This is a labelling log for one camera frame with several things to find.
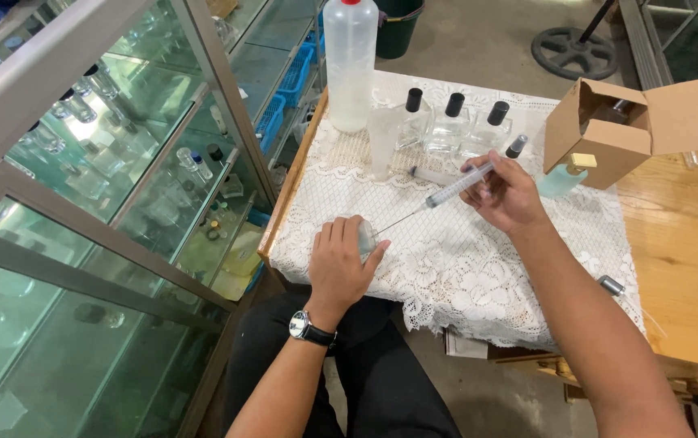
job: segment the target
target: table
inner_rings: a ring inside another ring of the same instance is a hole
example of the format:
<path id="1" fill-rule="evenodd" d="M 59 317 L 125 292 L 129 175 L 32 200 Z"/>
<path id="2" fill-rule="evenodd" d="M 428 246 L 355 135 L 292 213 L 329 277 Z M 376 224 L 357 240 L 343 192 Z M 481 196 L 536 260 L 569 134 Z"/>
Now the table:
<path id="1" fill-rule="evenodd" d="M 317 107 L 259 244 L 259 254 L 266 263 L 298 190 L 305 157 L 326 105 L 327 93 Z M 681 154 L 653 157 L 623 178 L 617 190 L 642 307 L 667 333 L 664 337 L 647 317 L 647 339 L 674 391 L 682 397 L 698 393 L 698 167 L 688 170 Z M 578 384 L 557 354 L 523 348 L 493 350 L 490 358 L 497 363 Z"/>

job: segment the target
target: syringe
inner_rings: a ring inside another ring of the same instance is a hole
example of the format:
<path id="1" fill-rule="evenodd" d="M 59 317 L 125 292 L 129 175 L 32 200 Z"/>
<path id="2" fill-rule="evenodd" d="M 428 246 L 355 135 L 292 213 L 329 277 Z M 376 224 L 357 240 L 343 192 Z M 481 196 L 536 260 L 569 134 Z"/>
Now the syringe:
<path id="1" fill-rule="evenodd" d="M 485 163 L 480 165 L 479 167 L 473 167 L 471 170 L 466 172 L 462 178 L 458 179 L 457 181 L 453 182 L 452 184 L 447 185 L 443 189 L 439 190 L 436 193 L 433 193 L 432 195 L 428 196 L 427 198 L 424 198 L 424 204 L 420 205 L 416 210 L 414 210 L 411 214 L 408 214 L 405 216 L 403 219 L 400 219 L 399 221 L 395 222 L 394 224 L 390 225 L 387 228 L 384 228 L 382 231 L 377 232 L 376 235 L 381 234 L 381 232 L 385 230 L 389 230 L 392 228 L 394 225 L 400 224 L 403 220 L 407 219 L 408 217 L 413 216 L 414 214 L 419 213 L 420 211 L 425 211 L 429 208 L 435 208 L 446 201 L 450 200 L 451 198 L 457 196 L 462 192 L 463 190 L 467 189 L 468 187 L 471 187 L 471 185 L 476 184 L 480 182 L 481 180 L 484 179 L 484 176 L 486 174 L 489 174 L 491 170 L 494 170 L 495 166 L 492 165 L 492 163 Z"/>

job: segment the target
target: wristwatch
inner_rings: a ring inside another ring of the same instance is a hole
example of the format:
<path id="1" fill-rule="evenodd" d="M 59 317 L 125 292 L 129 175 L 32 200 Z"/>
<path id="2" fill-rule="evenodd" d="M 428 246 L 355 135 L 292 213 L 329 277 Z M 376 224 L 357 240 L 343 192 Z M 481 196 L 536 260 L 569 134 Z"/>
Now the wristwatch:
<path id="1" fill-rule="evenodd" d="M 308 318 L 307 310 L 298 310 L 290 319 L 290 335 L 295 339 L 304 339 L 323 347 L 332 348 L 338 332 L 328 333 L 316 328 Z"/>

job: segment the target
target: hand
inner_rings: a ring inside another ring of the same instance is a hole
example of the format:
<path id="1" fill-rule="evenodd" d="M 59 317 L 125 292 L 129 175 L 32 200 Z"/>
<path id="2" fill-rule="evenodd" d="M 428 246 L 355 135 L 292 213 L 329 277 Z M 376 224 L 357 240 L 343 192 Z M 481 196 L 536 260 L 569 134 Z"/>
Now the hand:
<path id="1" fill-rule="evenodd" d="M 358 248 L 358 226 L 362 217 L 337 217 L 316 233 L 308 275 L 311 298 L 305 306 L 314 325 L 333 331 L 351 305 L 368 291 L 376 268 L 382 262 L 389 240 L 382 241 L 363 264 Z"/>
<path id="2" fill-rule="evenodd" d="M 531 226 L 548 224 L 549 217 L 541 205 L 536 183 L 516 161 L 491 150 L 489 155 L 466 161 L 460 170 L 465 172 L 469 165 L 479 167 L 488 161 L 495 170 L 484 177 L 485 182 L 462 191 L 462 201 L 509 236 Z"/>

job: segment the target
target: syringe barrel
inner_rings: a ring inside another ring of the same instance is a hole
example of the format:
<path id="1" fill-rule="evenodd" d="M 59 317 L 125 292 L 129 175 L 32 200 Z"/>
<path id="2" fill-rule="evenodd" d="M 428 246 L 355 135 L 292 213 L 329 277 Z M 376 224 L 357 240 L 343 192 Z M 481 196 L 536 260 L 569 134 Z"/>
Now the syringe barrel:
<path id="1" fill-rule="evenodd" d="M 495 166 L 493 166 L 492 163 L 485 163 L 479 167 L 475 167 L 474 169 L 466 172 L 462 178 L 425 198 L 424 202 L 428 204 L 430 208 L 435 208 L 459 195 L 460 192 L 468 187 L 471 187 L 471 185 L 482 181 L 484 176 L 490 173 L 490 171 L 493 169 L 495 169 Z"/>

